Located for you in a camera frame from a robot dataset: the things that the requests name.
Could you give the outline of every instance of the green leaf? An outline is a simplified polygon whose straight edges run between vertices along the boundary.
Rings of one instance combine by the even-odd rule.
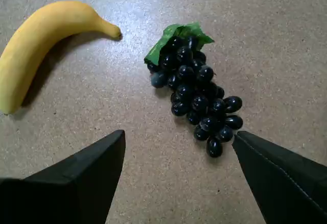
[[[145,63],[152,62],[155,65],[158,65],[160,50],[166,45],[166,43],[172,36],[180,36],[182,38],[185,38],[190,35],[199,38],[199,44],[197,47],[197,50],[199,51],[205,44],[215,42],[209,36],[205,35],[202,32],[198,22],[190,23],[187,25],[180,25],[180,24],[170,25],[164,29],[161,39],[157,42],[157,44],[151,49],[148,55],[144,58],[144,62]]]

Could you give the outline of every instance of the yellow banana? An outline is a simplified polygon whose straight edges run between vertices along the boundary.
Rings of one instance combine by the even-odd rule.
[[[120,29],[103,20],[89,5],[56,2],[35,11],[14,33],[0,57],[0,110],[15,112],[50,48],[61,39],[85,31],[113,38]]]

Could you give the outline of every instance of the cork surface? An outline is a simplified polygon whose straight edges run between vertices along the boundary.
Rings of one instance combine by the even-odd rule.
[[[0,52],[33,11],[0,0]],[[121,27],[69,37],[26,100],[0,115],[0,176],[26,177],[116,129],[126,131],[108,223],[264,223],[231,144],[218,160],[170,113],[143,58],[169,24],[199,21],[216,82],[243,98],[244,129],[327,165],[327,0],[80,0]]]

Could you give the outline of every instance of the black grape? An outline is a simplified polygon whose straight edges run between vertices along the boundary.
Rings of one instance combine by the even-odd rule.
[[[216,98],[222,99],[222,98],[224,98],[224,95],[225,95],[225,90],[222,87],[217,86]]]
[[[176,90],[180,84],[181,84],[181,80],[177,77],[177,74],[172,74],[168,78],[168,87],[171,90]]]
[[[213,77],[214,77],[214,70],[207,65],[203,65],[198,72],[197,80],[200,83],[208,83],[212,80]]]
[[[215,115],[224,114],[226,109],[225,102],[222,99],[214,99],[210,104],[209,110]]]
[[[185,39],[185,43],[194,52],[199,44],[199,39],[196,36],[189,36]]]
[[[212,116],[205,117],[200,121],[200,127],[210,133],[215,132],[219,124],[220,121]]]
[[[233,138],[233,130],[230,127],[225,125],[222,129],[219,130],[218,138],[222,142],[230,141]]]
[[[231,115],[225,118],[225,124],[231,129],[240,129],[243,126],[243,119],[237,115]]]
[[[193,68],[194,73],[198,73],[203,65],[204,62],[198,59],[193,59],[190,64],[190,66]]]
[[[223,153],[221,141],[216,137],[210,137],[206,143],[206,152],[212,158],[217,158]]]
[[[153,73],[151,76],[151,85],[155,88],[164,87],[167,84],[168,76],[164,71]]]
[[[192,108],[196,111],[206,110],[208,107],[208,100],[203,95],[197,95],[192,100]]]
[[[182,46],[177,50],[177,59],[182,63],[189,65],[193,59],[193,52],[187,46]]]
[[[152,62],[149,62],[149,63],[147,64],[147,67],[148,67],[149,71],[152,72],[152,73],[160,71],[160,67],[157,66],[157,65],[155,65],[155,64],[152,63]]]
[[[191,110],[187,115],[186,118],[192,125],[197,125],[200,122],[201,116],[194,110]]]
[[[205,141],[209,137],[209,132],[204,131],[200,125],[198,125],[194,130],[194,138],[199,141]]]
[[[161,56],[159,60],[159,64],[162,69],[168,71],[174,70],[180,66],[180,63],[174,54],[167,54]]]
[[[193,82],[195,80],[195,73],[192,67],[187,65],[181,65],[177,71],[178,77],[187,83]]]
[[[187,84],[181,84],[177,87],[176,95],[180,97],[183,101],[190,101],[194,93],[194,89],[187,85]]]
[[[184,116],[190,110],[191,108],[187,103],[177,102],[172,105],[172,113],[178,117]]]
[[[178,95],[176,95],[176,93],[172,93],[172,95],[170,96],[170,101],[172,103],[176,103],[176,102],[181,102],[181,99]]]
[[[217,95],[217,85],[214,82],[200,83],[198,91],[201,92],[207,99],[212,100]]]
[[[242,107],[242,99],[238,96],[229,96],[226,99],[224,99],[224,102],[226,104],[226,113],[234,113],[241,109]]]
[[[206,63],[206,56],[204,53],[200,52],[200,51],[195,51],[193,53],[193,58],[194,59],[199,59],[201,60],[203,63]]]
[[[161,53],[174,53],[183,46],[183,39],[179,36],[172,36],[166,45],[162,48]]]

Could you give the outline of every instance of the grape bunch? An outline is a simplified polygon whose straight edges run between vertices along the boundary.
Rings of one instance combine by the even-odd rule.
[[[199,39],[173,36],[160,51],[158,65],[148,63],[155,88],[168,86],[172,91],[171,111],[175,116],[186,115],[195,125],[194,137],[207,140],[207,154],[217,158],[222,154],[222,143],[233,138],[233,130],[243,126],[237,115],[227,115],[242,107],[242,99],[230,96],[225,99],[222,87],[212,82],[214,71],[206,65],[206,56],[197,51]]]

